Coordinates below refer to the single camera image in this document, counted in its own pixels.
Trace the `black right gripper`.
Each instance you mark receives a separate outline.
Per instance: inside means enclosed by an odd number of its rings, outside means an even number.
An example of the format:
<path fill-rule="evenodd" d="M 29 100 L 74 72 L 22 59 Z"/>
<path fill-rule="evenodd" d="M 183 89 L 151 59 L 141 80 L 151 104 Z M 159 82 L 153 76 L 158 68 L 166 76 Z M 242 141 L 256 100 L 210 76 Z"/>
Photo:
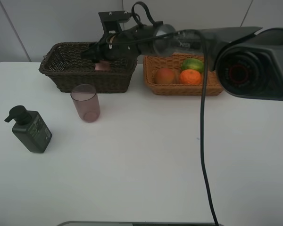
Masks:
<path fill-rule="evenodd" d="M 89 59 L 93 63 L 108 61 L 106 57 L 107 44 L 95 42 L 88 45 L 88 48 L 81 52 L 81 58 Z"/>

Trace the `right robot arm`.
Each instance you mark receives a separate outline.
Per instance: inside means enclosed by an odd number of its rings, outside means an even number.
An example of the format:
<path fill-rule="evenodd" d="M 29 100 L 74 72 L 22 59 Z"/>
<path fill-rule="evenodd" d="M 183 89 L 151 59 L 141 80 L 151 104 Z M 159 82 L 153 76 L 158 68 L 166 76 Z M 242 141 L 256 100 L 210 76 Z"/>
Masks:
<path fill-rule="evenodd" d="M 283 101 L 283 28 L 227 27 L 176 31 L 168 24 L 136 25 L 105 33 L 81 56 L 97 63 L 173 53 L 204 56 L 226 92 L 241 98 Z"/>

